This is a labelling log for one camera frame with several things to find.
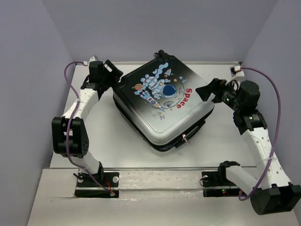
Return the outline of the black kids suitcase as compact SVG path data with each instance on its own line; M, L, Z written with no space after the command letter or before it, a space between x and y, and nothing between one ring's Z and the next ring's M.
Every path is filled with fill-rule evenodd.
M195 89L207 82L182 61L163 50L154 59L124 75L113 87L120 114L159 153L185 144L213 112Z

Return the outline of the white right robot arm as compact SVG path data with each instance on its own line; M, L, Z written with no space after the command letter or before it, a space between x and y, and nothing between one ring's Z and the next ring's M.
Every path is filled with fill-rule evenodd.
M214 175L203 180L206 187L233 183L240 189L239 200L249 199L258 215L292 211L301 198L300 185L294 185L274 153L263 115L257 110L259 86L243 81L235 89L226 80L213 79L208 85L196 88L203 101L225 103L233 110L233 121L247 143L260 178L247 173L238 162L220 163Z

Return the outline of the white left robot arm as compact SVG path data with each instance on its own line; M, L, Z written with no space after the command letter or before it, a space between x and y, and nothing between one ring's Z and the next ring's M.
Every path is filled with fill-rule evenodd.
M82 61L81 65L88 68L88 75L80 89L76 90L70 80L66 80L76 96L75 101L62 116L54 117L51 122L53 150L79 168L82 180L87 178L92 185L100 186L104 181L104 169L89 150L85 120L104 92L116 85L123 73L110 60L102 62L96 57Z

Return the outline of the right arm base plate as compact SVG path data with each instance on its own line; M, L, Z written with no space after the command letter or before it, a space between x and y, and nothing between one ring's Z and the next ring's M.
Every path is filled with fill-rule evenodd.
M204 197L238 197L241 189L226 178L226 169L240 166L236 161L224 161L217 170L203 171L199 184Z

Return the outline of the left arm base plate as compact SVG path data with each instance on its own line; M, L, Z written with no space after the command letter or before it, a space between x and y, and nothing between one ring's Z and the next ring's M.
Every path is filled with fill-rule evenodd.
M93 175L95 181L84 173L73 173L76 178L74 196L77 198L119 198L119 172L105 171L103 180Z

